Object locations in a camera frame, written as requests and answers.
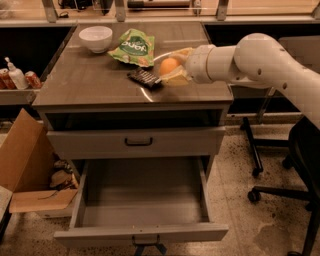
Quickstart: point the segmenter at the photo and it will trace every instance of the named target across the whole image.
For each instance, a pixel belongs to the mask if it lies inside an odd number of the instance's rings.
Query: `robotic arm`
[[[320,129],[320,75],[295,61],[272,37],[256,33],[236,46],[199,46],[185,67],[196,83],[274,87]]]

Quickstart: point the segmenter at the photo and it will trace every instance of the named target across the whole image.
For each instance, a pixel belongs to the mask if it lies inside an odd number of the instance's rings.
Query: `office chair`
[[[320,131],[303,117],[290,130],[288,147],[289,155],[282,165],[286,169],[294,167],[308,191],[255,186],[248,193],[248,199],[257,202],[261,199],[260,193],[267,193],[308,201],[306,209],[312,213],[302,254],[291,251],[287,255],[309,256],[320,224]]]

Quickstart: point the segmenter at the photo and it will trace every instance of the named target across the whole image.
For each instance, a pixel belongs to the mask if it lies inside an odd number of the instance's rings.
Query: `white bottle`
[[[9,59],[6,60],[8,61],[9,76],[16,85],[17,89],[27,89],[29,85],[22,71],[16,68],[13,63],[9,62]]]

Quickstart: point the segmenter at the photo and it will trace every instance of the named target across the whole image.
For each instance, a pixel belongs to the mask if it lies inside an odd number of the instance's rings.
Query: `snack bag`
[[[119,41],[120,45],[115,50],[108,51],[114,59],[140,67],[154,65],[154,36],[147,36],[137,29],[129,29]]]

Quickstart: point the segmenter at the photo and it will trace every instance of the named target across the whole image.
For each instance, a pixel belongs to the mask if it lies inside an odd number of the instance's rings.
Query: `orange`
[[[160,76],[169,74],[171,71],[180,66],[180,62],[175,58],[166,58],[160,64],[159,74]]]

